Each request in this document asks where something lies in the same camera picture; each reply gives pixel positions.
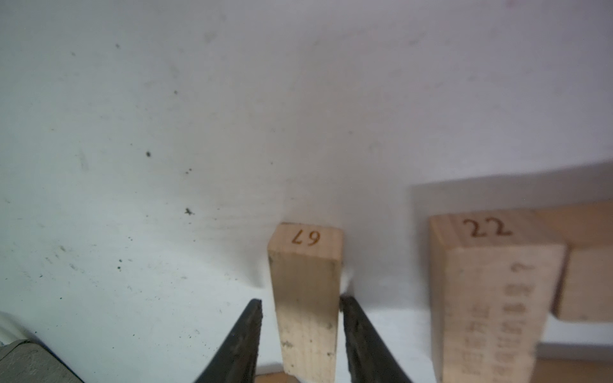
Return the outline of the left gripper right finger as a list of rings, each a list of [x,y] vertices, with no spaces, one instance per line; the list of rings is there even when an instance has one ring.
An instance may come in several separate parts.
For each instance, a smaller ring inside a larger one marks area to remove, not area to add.
[[[342,295],[348,370],[353,383],[411,383],[356,298]]]

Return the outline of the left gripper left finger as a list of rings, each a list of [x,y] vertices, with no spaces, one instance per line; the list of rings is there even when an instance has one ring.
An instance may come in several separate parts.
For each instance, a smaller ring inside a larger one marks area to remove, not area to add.
[[[228,336],[196,378],[197,383],[253,383],[260,347],[262,301],[252,299]]]

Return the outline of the wooden block numbered 67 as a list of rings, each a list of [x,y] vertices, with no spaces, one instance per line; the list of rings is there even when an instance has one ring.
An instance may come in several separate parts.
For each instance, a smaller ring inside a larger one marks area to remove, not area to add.
[[[268,260],[285,373],[335,381],[344,234],[338,228],[281,223]]]

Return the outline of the wooden block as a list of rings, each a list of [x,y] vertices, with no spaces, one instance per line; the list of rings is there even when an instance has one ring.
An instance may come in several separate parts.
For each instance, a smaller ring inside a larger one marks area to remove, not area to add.
[[[566,246],[527,209],[429,219],[432,358],[440,382],[528,382]]]
[[[567,322],[612,321],[612,202],[539,209],[568,245],[553,314]]]
[[[539,359],[531,383],[613,383],[612,363]]]

